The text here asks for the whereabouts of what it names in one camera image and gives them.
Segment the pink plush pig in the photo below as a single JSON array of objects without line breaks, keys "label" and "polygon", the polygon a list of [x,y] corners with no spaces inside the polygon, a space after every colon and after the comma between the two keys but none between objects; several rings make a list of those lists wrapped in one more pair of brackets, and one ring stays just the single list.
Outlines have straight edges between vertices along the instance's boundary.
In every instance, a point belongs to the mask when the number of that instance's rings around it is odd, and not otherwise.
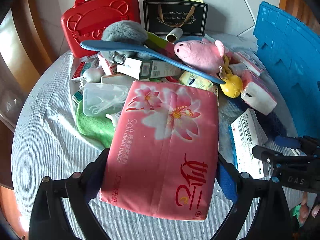
[{"label": "pink plush pig", "polygon": [[182,41],[174,46],[174,52],[184,63],[210,75],[216,76],[219,66],[223,66],[224,45],[221,41],[215,43],[202,41]]}]

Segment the cardboard tube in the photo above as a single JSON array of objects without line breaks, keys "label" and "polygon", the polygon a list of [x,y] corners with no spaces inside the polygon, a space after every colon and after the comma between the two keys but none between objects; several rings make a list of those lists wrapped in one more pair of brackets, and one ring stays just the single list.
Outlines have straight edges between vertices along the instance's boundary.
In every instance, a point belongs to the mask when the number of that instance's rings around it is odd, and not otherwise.
[{"label": "cardboard tube", "polygon": [[166,40],[168,42],[174,43],[175,41],[177,41],[178,39],[180,39],[180,37],[183,35],[183,31],[180,28],[174,28],[172,31],[170,31],[167,36],[166,36]]}]

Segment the blue plastic handle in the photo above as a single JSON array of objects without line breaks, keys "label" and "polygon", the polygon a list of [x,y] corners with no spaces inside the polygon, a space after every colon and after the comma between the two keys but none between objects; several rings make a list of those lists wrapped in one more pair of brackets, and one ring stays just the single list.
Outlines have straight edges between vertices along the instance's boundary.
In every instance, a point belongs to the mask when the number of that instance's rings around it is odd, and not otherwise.
[{"label": "blue plastic handle", "polygon": [[292,137],[277,136],[275,138],[275,143],[276,145],[291,148],[291,149],[299,149],[301,147],[300,141]]},{"label": "blue plastic handle", "polygon": [[189,72],[196,74],[200,77],[209,79],[210,81],[212,81],[214,83],[225,84],[225,82],[219,78],[216,78],[212,75],[204,73],[200,70],[186,66],[182,63],[179,63],[178,61],[175,61],[174,59],[166,57],[166,56],[162,55],[161,53],[156,52],[153,49],[146,48],[144,46],[122,43],[122,42],[115,42],[115,41],[98,41],[98,40],[82,41],[80,43],[80,45],[84,49],[93,50],[93,51],[109,51],[109,50],[122,51],[122,50],[126,50],[126,51],[135,51],[135,52],[146,53],[146,54],[149,54],[153,57],[156,57],[158,59],[166,61],[172,65],[175,65],[178,68],[189,71]]}]

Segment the green cleaning cloth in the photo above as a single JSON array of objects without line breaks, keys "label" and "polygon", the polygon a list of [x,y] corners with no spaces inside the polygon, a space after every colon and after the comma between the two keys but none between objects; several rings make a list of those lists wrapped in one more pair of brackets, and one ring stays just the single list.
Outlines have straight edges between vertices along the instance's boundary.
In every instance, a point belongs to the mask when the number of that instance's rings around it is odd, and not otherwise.
[{"label": "green cleaning cloth", "polygon": [[299,221],[300,207],[301,207],[301,204],[298,205],[298,206],[295,206],[295,207],[290,211],[290,214],[291,214],[293,217],[297,217],[297,220],[298,220],[298,223],[299,223],[299,227],[302,227],[303,224],[301,224],[300,221]]},{"label": "green cleaning cloth", "polygon": [[115,129],[109,118],[86,116],[83,113],[83,101],[78,103],[76,113],[78,130],[88,138],[100,141],[105,148],[110,148]]}]

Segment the tissue roll box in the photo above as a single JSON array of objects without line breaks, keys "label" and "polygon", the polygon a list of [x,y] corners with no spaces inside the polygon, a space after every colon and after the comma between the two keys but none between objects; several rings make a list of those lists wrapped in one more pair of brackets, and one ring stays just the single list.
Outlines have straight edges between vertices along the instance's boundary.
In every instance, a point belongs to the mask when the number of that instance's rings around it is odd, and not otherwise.
[{"label": "tissue roll box", "polygon": [[214,93],[134,81],[112,140],[100,199],[147,216],[204,220],[218,132]]},{"label": "tissue roll box", "polygon": [[244,70],[241,80],[243,83],[242,100],[260,113],[270,114],[276,107],[277,101],[262,79],[251,71]]}]

